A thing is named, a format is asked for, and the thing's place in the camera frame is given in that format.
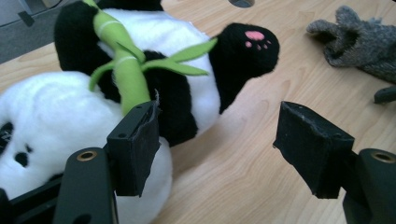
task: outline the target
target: panda's face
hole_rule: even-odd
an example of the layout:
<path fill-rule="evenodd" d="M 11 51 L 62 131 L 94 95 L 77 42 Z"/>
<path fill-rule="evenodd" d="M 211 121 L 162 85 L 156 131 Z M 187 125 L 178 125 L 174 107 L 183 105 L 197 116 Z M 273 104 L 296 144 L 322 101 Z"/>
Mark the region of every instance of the panda's face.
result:
<path fill-rule="evenodd" d="M 0 188 L 17 197 L 61 173 L 68 157 L 103 147 L 121 120 L 118 104 L 88 91 L 81 73 L 31 77 L 0 98 Z"/>

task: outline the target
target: paw print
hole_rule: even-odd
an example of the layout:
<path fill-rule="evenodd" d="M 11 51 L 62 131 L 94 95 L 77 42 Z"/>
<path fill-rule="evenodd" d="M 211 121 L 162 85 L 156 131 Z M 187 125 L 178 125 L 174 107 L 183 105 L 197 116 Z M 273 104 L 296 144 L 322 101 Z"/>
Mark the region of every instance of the paw print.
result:
<path fill-rule="evenodd" d="M 245 42 L 245 45 L 248 49 L 253 48 L 255 46 L 257 50 L 268 49 L 269 45 L 271 45 L 271 41 L 265 39 L 265 35 L 258 31 L 246 31 L 246 37 L 249 39 Z"/>

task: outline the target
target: light wood surface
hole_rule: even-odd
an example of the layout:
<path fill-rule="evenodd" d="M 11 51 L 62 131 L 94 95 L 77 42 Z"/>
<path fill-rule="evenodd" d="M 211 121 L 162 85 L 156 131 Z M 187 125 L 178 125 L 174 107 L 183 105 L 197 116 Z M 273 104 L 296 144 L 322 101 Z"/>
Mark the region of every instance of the light wood surface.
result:
<path fill-rule="evenodd" d="M 356 138 L 354 151 L 396 153 L 396 103 L 375 105 L 390 83 L 355 68 L 329 66 L 323 46 L 305 31 L 334 21 L 341 5 L 361 18 L 396 25 L 391 0 L 256 0 L 248 9 L 227 0 L 163 0 L 173 16 L 215 35 L 230 22 L 272 30 L 281 44 L 274 73 L 249 81 L 236 102 L 202 136 L 173 148 L 172 195 L 160 223 L 346 223 L 338 200 L 319 200 L 272 144 L 281 101 L 306 105 Z M 59 70 L 52 44 L 0 65 L 0 90 L 31 75 Z"/>

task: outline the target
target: gray fuzzy object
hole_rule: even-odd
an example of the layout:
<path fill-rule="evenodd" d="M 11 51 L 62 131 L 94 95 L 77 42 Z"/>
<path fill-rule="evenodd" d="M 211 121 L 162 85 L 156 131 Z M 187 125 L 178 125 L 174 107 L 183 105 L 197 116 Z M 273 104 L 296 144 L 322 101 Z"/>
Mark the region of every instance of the gray fuzzy object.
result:
<path fill-rule="evenodd" d="M 381 19 L 362 21 L 350 7 L 341 6 L 336 23 L 311 22 L 306 31 L 324 41 L 327 62 L 336 67 L 358 67 L 364 72 L 396 83 L 396 26 Z"/>

